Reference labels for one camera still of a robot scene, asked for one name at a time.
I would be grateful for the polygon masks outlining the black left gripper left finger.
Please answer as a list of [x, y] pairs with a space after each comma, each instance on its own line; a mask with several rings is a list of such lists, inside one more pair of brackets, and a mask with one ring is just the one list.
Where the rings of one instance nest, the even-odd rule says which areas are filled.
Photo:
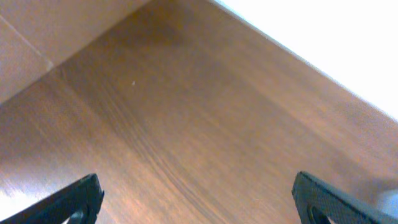
[[1, 224], [95, 223], [104, 199], [98, 176], [88, 174]]

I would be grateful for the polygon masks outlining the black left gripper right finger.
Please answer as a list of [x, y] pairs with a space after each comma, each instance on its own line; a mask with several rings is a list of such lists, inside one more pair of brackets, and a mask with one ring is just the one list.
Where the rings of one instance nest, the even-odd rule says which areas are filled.
[[397, 224], [397, 218], [305, 171], [295, 176], [292, 196], [302, 224]]

